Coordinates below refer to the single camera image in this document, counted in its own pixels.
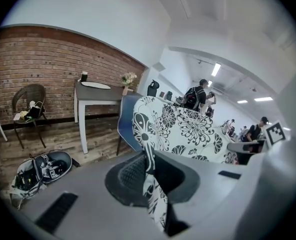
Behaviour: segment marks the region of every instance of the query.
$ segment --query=fluorescent light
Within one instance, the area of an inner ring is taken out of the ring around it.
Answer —
[[[215,77],[217,75],[220,67],[221,67],[221,64],[219,64],[219,63],[216,63],[216,65],[214,65],[214,68],[213,68],[213,71],[212,71],[212,74],[211,74],[213,77]]]
[[[265,101],[272,101],[271,97],[265,97],[265,98],[255,98],[256,102],[265,102]]]

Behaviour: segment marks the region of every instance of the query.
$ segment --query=gray desk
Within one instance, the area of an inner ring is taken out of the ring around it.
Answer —
[[[74,88],[74,122],[78,122],[83,153],[88,153],[86,128],[85,128],[85,107],[86,105],[118,105],[122,99],[122,87],[110,85],[111,89],[98,89],[87,87],[80,82],[75,82]],[[128,92],[128,95],[139,95],[136,92]]]

